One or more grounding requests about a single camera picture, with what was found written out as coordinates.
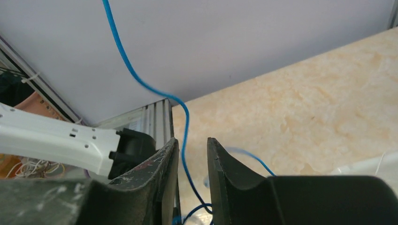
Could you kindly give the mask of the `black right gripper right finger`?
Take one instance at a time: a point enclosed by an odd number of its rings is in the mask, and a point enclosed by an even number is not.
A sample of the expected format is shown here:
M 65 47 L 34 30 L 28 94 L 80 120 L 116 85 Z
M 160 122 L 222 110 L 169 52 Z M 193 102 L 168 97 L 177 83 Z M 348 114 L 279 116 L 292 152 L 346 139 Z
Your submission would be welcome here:
M 216 225 L 395 225 L 398 199 L 373 176 L 256 173 L 215 139 L 207 140 Z

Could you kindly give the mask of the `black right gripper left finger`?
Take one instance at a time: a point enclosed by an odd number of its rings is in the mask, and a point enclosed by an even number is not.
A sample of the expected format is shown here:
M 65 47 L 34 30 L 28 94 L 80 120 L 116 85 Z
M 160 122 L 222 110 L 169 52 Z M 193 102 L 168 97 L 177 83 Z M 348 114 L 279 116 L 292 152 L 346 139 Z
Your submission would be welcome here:
M 3 225 L 169 225 L 179 146 L 170 139 L 140 165 L 105 184 L 93 179 L 0 182 Z

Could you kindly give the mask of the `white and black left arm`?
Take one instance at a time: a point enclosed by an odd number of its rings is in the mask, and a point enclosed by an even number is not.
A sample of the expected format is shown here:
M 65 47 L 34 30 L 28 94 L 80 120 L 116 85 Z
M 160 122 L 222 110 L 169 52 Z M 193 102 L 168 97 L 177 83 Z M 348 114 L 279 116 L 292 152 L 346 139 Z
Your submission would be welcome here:
M 0 105 L 0 151 L 68 164 L 114 179 L 153 156 L 148 134 L 86 127 Z

